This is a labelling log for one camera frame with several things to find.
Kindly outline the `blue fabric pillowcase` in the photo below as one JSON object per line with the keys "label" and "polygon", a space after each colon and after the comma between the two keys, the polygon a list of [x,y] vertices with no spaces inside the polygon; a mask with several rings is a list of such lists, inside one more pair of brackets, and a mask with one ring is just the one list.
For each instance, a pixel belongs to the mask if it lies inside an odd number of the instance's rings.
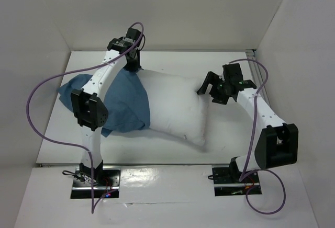
{"label": "blue fabric pillowcase", "polygon": [[108,119],[101,134],[127,133],[145,130],[150,126],[150,108],[147,92],[138,75],[121,70],[110,85],[104,100]]}

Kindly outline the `white pillow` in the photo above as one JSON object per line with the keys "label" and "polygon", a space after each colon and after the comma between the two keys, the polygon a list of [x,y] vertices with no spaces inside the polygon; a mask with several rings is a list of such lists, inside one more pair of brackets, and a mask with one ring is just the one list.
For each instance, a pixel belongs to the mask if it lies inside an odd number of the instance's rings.
{"label": "white pillow", "polygon": [[203,146],[209,97],[197,94],[201,80],[151,70],[138,77],[148,96],[150,129]]}

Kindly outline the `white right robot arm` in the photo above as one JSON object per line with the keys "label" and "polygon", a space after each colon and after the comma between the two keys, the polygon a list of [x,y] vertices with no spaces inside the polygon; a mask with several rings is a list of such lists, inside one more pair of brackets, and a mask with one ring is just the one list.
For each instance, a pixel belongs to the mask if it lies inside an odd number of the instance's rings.
{"label": "white right robot arm", "polygon": [[221,75],[209,71],[197,91],[208,91],[212,101],[226,105],[232,98],[252,118],[248,152],[231,159],[224,172],[214,172],[210,180],[244,181],[248,172],[295,164],[298,159],[298,127],[286,123],[266,103],[251,80],[244,79],[238,63],[223,65]]}

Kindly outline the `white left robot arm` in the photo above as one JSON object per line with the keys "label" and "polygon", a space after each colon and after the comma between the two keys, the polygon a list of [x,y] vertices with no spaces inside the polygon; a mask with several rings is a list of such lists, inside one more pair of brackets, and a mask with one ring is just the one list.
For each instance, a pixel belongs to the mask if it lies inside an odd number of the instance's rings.
{"label": "white left robot arm", "polygon": [[120,70],[126,67],[136,71],[140,67],[139,47],[143,32],[128,28],[126,35],[112,39],[98,68],[90,80],[80,89],[71,92],[74,116],[80,126],[85,153],[80,162],[80,173],[92,186],[103,181],[103,159],[101,156],[101,131],[108,119],[104,105],[106,93]]}

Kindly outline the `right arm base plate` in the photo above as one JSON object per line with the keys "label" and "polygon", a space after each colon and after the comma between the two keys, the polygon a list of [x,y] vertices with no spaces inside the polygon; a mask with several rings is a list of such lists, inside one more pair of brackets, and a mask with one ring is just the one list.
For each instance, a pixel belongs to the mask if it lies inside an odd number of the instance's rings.
{"label": "right arm base plate", "polygon": [[219,196],[261,195],[262,190],[257,173],[247,176],[242,182],[233,178],[228,167],[213,167],[212,174],[207,176],[214,184],[214,193]]}

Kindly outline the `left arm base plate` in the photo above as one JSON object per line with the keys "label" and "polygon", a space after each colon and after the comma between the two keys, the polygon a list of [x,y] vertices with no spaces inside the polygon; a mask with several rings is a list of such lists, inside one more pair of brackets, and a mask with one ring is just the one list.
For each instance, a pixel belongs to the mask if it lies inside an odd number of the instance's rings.
{"label": "left arm base plate", "polygon": [[[72,177],[71,199],[91,198],[91,178],[80,173],[76,168],[74,172],[63,170],[62,175]],[[120,168],[103,168],[101,176],[93,180],[94,198],[119,198],[119,186],[121,178]]]}

